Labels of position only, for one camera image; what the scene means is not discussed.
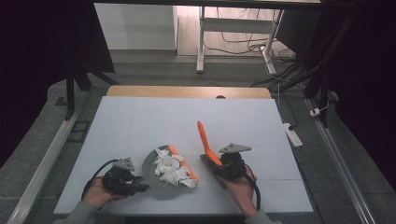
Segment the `person's hand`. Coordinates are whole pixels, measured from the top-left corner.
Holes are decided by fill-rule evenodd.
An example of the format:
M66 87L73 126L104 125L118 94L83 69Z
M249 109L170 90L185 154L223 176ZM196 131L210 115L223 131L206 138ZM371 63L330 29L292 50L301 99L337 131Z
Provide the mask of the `person's hand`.
M256 176L247 169L247 175L256 181ZM233 200L238 204L245 217L253 217L257 213L257 209L253 203L253 187L250 186L248 180L243 176L237 181L230 181L220 178L230 191Z
M101 177L96 177L84 195L82 201L97 209L102 208L105 204L117 200L127 198L125 195L115 195L108 192L102 183Z

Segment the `gray sleeve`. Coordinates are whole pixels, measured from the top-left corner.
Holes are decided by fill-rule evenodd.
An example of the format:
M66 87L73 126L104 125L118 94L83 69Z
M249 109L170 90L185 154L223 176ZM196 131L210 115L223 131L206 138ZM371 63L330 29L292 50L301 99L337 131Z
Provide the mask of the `gray sleeve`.
M271 221L264 213L264 210L259 210L253 217L245 219L246 224L282 224L280 221Z
M66 219L55 220L53 224L93 224L97 209L84 202L78 202Z

